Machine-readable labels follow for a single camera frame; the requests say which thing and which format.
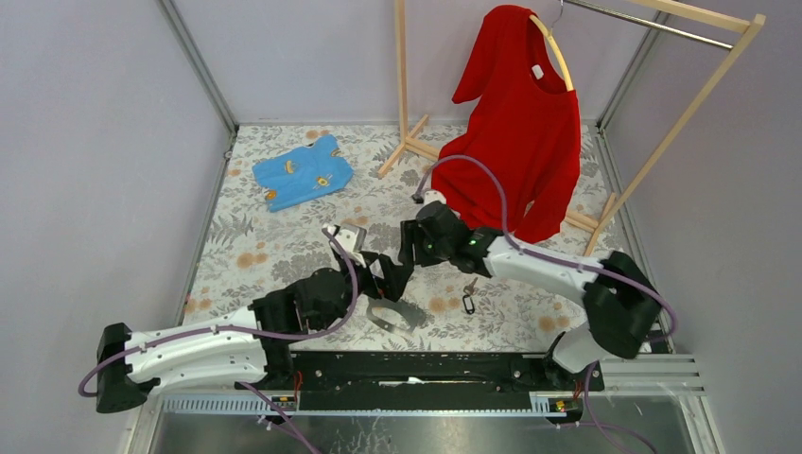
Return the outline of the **black key fob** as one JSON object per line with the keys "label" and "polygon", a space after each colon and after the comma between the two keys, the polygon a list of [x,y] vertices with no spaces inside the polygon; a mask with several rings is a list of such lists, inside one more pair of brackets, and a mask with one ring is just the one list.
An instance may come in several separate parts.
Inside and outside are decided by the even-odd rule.
{"label": "black key fob", "polygon": [[473,315],[476,312],[476,306],[473,300],[473,295],[476,291],[477,282],[478,278],[475,277],[462,290],[462,307],[467,315]]}

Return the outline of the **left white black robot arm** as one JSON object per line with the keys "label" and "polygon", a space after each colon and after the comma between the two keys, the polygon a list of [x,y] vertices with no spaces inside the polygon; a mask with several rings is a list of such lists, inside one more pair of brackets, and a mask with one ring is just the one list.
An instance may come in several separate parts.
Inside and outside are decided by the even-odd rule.
{"label": "left white black robot arm", "polygon": [[[103,329],[97,365],[78,391],[96,412],[142,406],[171,389],[263,381],[285,387],[294,374],[289,347],[334,333],[361,296],[398,301],[414,270],[413,254],[339,256],[338,267],[313,271],[285,288],[214,319],[162,330],[132,331],[125,323]],[[96,388],[87,390],[89,378]]]}

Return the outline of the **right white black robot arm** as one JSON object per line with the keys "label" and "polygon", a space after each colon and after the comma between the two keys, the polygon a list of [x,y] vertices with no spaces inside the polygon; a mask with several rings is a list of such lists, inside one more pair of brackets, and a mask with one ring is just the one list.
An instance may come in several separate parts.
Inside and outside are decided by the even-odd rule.
{"label": "right white black robot arm", "polygon": [[585,322],[559,335],[542,365],[544,380],[557,390],[598,360],[636,358],[662,310],[654,287],[626,253],[599,259],[525,245],[498,229],[469,228],[440,201],[402,222],[399,259],[419,267],[447,262],[466,274],[512,279],[581,306]]}

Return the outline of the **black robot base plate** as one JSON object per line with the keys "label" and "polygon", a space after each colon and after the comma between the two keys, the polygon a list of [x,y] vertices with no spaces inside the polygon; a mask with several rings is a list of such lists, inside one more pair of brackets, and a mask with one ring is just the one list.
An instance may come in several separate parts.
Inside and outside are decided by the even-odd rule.
{"label": "black robot base plate", "polygon": [[599,365],[573,374],[538,354],[298,351],[253,387],[287,391],[301,410],[495,412],[533,410],[534,393],[573,400],[604,384]]}

